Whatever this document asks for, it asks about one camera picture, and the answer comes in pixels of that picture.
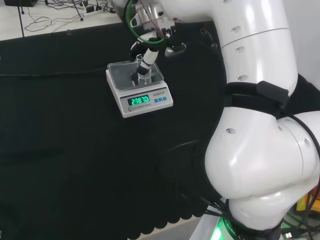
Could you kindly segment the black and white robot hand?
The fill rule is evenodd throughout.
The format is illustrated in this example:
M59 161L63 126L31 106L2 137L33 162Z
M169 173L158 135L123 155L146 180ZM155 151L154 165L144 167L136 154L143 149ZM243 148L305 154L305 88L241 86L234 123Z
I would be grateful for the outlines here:
M138 35L135 43L131 46L130 57L137 60L135 74L138 77L145 77L156 62L159 49L165 47L165 54L171 57L186 50L186 45L181 41L175 26L162 28L164 37L160 37L157 30Z

